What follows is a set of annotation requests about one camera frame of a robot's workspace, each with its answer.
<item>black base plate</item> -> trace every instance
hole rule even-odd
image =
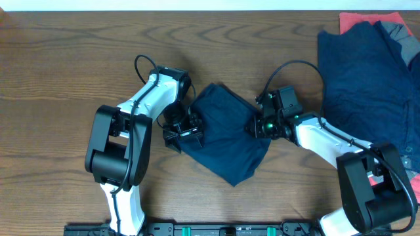
[[[173,224],[149,223],[142,229],[142,236],[323,236],[317,224],[290,220],[280,224]],[[116,236],[109,224],[69,225],[64,236]],[[390,236],[389,233],[368,234]]]

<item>red cloth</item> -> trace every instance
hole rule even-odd
[[[393,12],[390,14],[358,14],[342,12],[340,13],[340,34],[346,33],[355,24],[364,21],[369,22],[371,25],[377,21],[403,24],[407,28],[408,33],[413,35],[398,12]]]
[[[375,180],[373,180],[372,178],[369,178],[369,182],[372,186],[376,184]],[[413,187],[415,198],[417,198],[417,202],[420,203],[420,174],[418,174],[412,180],[410,180],[410,183]]]

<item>wooden table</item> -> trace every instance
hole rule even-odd
[[[291,59],[316,63],[317,34],[339,32],[339,12],[10,12],[0,27],[0,234],[62,235],[71,222],[109,219],[84,169],[96,109],[141,86],[133,60],[188,69],[198,90],[224,83],[254,104],[269,75]],[[420,14],[402,16],[420,35]],[[141,72],[150,66],[140,64]],[[307,110],[322,83],[301,65],[272,88],[294,85]],[[141,183],[148,216],[178,222],[279,222],[341,206],[336,170],[285,140],[272,142],[254,177],[233,188],[163,145],[154,125]],[[420,223],[406,235],[420,235]]]

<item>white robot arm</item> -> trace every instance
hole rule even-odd
[[[165,132],[169,133],[170,138],[182,136],[187,139],[202,135],[200,120],[187,114],[182,104],[190,85],[187,71],[157,67],[151,71],[148,82],[128,101],[116,108],[101,106],[96,112],[85,168],[93,173],[95,181],[100,183],[106,194],[112,218],[110,227],[115,232],[138,235],[144,223],[139,183],[148,165],[151,125],[159,115],[163,113],[165,116]],[[128,138],[131,119],[134,120],[134,146],[130,166],[130,143],[127,147],[121,146],[110,142],[108,136]],[[165,137],[165,144],[177,149],[176,143],[171,142],[170,138]],[[127,169],[129,181],[124,182]],[[119,186],[122,190],[112,194]]]
[[[324,236],[352,236],[411,216],[417,201],[397,149],[388,143],[372,144],[333,127],[315,113],[303,113],[293,87],[263,93],[256,101],[262,113],[245,130],[256,138],[286,138],[317,153],[337,168],[343,208],[324,216]],[[384,176],[371,186],[368,175]],[[384,230],[401,232],[403,230]]]

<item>navy blue cloth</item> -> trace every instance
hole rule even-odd
[[[420,55],[407,67],[380,22],[318,35],[325,118],[350,135],[391,142],[420,171]]]
[[[179,142],[182,151],[232,186],[254,175],[271,141],[244,131],[257,110],[214,84],[201,92],[191,108],[203,120],[203,147],[195,140],[186,140]]]

